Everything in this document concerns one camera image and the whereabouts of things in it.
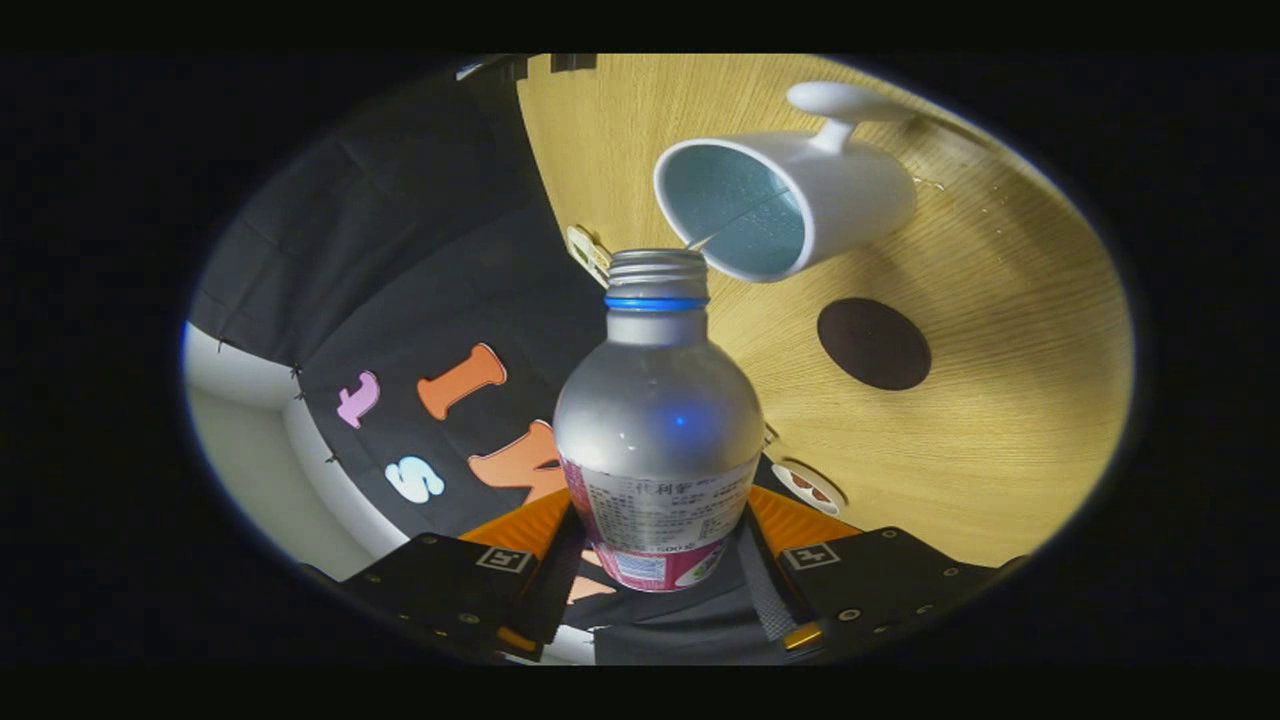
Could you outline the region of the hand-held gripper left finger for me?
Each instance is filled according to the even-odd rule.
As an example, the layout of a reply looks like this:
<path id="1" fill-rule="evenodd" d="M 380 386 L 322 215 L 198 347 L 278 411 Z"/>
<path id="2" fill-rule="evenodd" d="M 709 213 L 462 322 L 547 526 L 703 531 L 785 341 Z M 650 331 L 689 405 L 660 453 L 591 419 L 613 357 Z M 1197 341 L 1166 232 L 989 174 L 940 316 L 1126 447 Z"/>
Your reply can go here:
<path id="1" fill-rule="evenodd" d="M 338 587 L 435 653 L 538 661 L 561 626 L 585 541 L 559 489 L 461 537 L 415 536 Z"/>

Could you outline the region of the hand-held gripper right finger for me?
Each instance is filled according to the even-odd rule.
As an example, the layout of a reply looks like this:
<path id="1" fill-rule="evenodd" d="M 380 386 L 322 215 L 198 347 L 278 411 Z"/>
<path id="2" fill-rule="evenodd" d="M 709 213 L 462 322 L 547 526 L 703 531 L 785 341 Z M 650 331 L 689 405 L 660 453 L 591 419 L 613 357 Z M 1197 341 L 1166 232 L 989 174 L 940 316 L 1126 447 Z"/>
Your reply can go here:
<path id="1" fill-rule="evenodd" d="M 737 551 L 765 637 L 787 661 L 852 659 L 909 637 L 1027 561 L 961 562 L 900 527 L 860 530 L 759 486 Z"/>

